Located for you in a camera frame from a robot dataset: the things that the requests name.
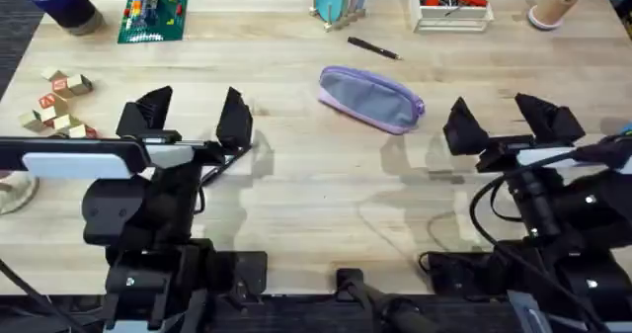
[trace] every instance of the pen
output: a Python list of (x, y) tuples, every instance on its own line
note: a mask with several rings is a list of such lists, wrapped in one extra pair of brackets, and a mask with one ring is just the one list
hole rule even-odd
[(355, 46), (359, 46), (363, 49), (367, 49), (373, 52), (377, 52), (378, 54), (382, 55), (382, 56), (386, 56), (386, 57), (390, 57), (392, 59), (395, 60), (401, 60), (402, 57), (398, 54), (396, 54), (395, 52), (392, 51), (388, 51), (387, 49), (383, 49), (381, 47), (375, 46), (370, 42), (365, 42), (361, 39), (358, 38), (354, 38), (354, 37), (349, 37), (347, 39), (347, 42), (352, 43)]

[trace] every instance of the wooden table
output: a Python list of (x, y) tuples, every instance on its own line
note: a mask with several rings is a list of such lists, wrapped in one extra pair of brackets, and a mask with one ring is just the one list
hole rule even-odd
[[(632, 110), (632, 43), (607, 0), (580, 0), (549, 33), (525, 19), (535, 0), (491, 0), (487, 33), (423, 36), (407, 26), (407, 0), (368, 0), (366, 19), (328, 34), (307, 14), (311, 0), (190, 0), (183, 42), (126, 45), (116, 44), (124, 0), (92, 1), (108, 23), (94, 35), (69, 36), (44, 17), (0, 103), (2, 133), (29, 134), (17, 117), (48, 90), (46, 66), (94, 80), (72, 113), (109, 136), (124, 102), (169, 84), (167, 128), (207, 138), (235, 87), (252, 106), (257, 146), (206, 189), (196, 224), (218, 249), (266, 250), (272, 293), (330, 291), (339, 267), (363, 268), (385, 291), (426, 292), (420, 252), (488, 247), (466, 207), (490, 176), (474, 173), (474, 157), (451, 157), (441, 132), (457, 97), (496, 134), (528, 131), (516, 92), (568, 105), (586, 141), (617, 131)], [(404, 60), (351, 46), (348, 36)], [(414, 90), (428, 106), (419, 128), (392, 136), (318, 103), (320, 72), (334, 64)], [(104, 291), (103, 249), (82, 239), (89, 184), (44, 180), (31, 204), (0, 217), (0, 257), (42, 292)], [(514, 211), (508, 194), (498, 207)], [(481, 217), (499, 237), (523, 235), (487, 205)], [(632, 256), (619, 257), (632, 267)], [(20, 291), (1, 280), (0, 292)]]

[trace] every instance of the black cable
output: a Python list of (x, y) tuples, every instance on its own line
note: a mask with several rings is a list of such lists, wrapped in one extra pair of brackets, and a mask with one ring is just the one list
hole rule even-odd
[(210, 185), (215, 179), (221, 175), (230, 165), (232, 165), (235, 161), (239, 160), (245, 153), (247, 153), (250, 149), (252, 149), (252, 145), (248, 145), (243, 147), (239, 152), (237, 152), (232, 158), (226, 161), (221, 166), (217, 166), (216, 168), (210, 170), (207, 174), (201, 177), (200, 185), (202, 187)]
[(194, 215), (200, 214), (206, 209), (206, 196), (204, 195), (204, 189), (202, 186), (197, 189), (197, 193), (199, 195), (199, 209), (194, 211)]
[(520, 217), (502, 215), (496, 211), (496, 208), (494, 207), (494, 202), (496, 201), (496, 194), (498, 193), (498, 190), (501, 188), (502, 185), (503, 185), (503, 182), (496, 185), (494, 189), (492, 190), (492, 194), (490, 194), (490, 207), (492, 207), (492, 212), (496, 215), (496, 217), (502, 220), (512, 221), (512, 222), (522, 222), (522, 218)]
[(490, 183), (485, 185), (481, 190), (479, 190), (478, 193), (474, 195), (474, 198), (472, 198), (472, 202), (470, 203), (470, 209), (469, 209), (470, 219), (472, 220), (472, 224), (474, 225), (476, 230), (479, 232), (479, 234), (481, 234), (481, 236), (483, 236), (487, 241), (489, 241), (496, 248), (498, 248), (499, 251), (501, 251), (504, 255), (510, 257), (511, 259), (523, 265), (525, 269), (530, 271), (532, 274), (540, 277), (544, 282), (546, 282), (555, 290), (563, 293), (570, 301), (572, 301), (577, 307), (581, 308), (585, 312), (588, 319), (592, 322), (592, 324), (594, 325), (594, 327), (597, 329), (598, 332), (609, 333), (610, 330), (605, 325), (605, 323), (603, 323), (601, 319), (593, 312), (593, 310), (590, 309), (584, 302), (582, 302), (579, 297), (577, 297), (574, 293), (570, 292), (569, 290), (561, 286), (555, 280), (551, 279), (545, 273), (542, 273), (538, 268), (536, 268), (535, 266), (533, 266), (532, 264), (530, 264), (529, 262), (527, 262), (526, 260), (518, 256), (517, 254), (515, 254), (512, 251), (512, 249), (505, 246), (505, 244), (499, 243), (490, 233), (488, 233), (485, 230), (485, 228), (483, 228), (481, 223), (478, 221), (478, 218), (476, 217), (476, 206), (481, 201), (483, 196), (485, 196), (486, 193), (488, 193), (498, 184), (502, 184), (506, 179), (519, 175), (523, 172), (540, 168), (544, 165), (552, 164), (561, 160), (572, 158), (575, 155), (576, 151), (577, 150), (536, 161), (529, 165), (520, 167), (516, 170), (503, 174), (502, 176), (492, 180)]
[(43, 295), (33, 289), (27, 282), (22, 280), (7, 264), (0, 259), (0, 272), (4, 274), (15, 286), (24, 291), (28, 296), (34, 299), (40, 306), (50, 311), (54, 316), (59, 318), (61, 322), (68, 325), (73, 332), (76, 333), (88, 333), (84, 326), (74, 319), (67, 312), (57, 308), (54, 304), (46, 299)]
[(461, 261), (465, 264), (468, 264), (472, 267), (479, 267), (482, 268), (483, 264), (479, 263), (475, 260), (472, 260), (470, 258), (466, 258), (464, 256), (455, 254), (455, 253), (445, 253), (445, 252), (436, 252), (436, 251), (426, 251), (423, 252), (422, 254), (419, 255), (419, 257), (417, 257), (417, 263), (419, 264), (420, 269), (422, 269), (422, 271), (426, 274), (430, 274), (431, 268), (427, 268), (426, 266), (424, 266), (424, 258), (427, 257), (430, 254), (435, 254), (435, 255), (441, 255), (444, 256), (446, 258), (451, 258), (451, 259), (456, 259), (458, 261)]

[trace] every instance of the pencil cup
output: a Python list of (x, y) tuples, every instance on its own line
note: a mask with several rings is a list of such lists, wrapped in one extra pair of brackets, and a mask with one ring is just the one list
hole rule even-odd
[(564, 15), (578, 0), (542, 0), (528, 12), (528, 20), (533, 27), (551, 31), (562, 25)]
[(98, 29), (103, 16), (90, 0), (31, 0), (66, 32), (83, 36)]

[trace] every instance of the purple pencil case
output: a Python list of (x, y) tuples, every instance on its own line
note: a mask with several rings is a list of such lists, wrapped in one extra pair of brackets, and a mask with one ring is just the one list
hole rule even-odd
[(414, 128), (425, 110), (424, 102), (406, 87), (364, 70), (325, 67), (320, 86), (322, 103), (392, 134)]

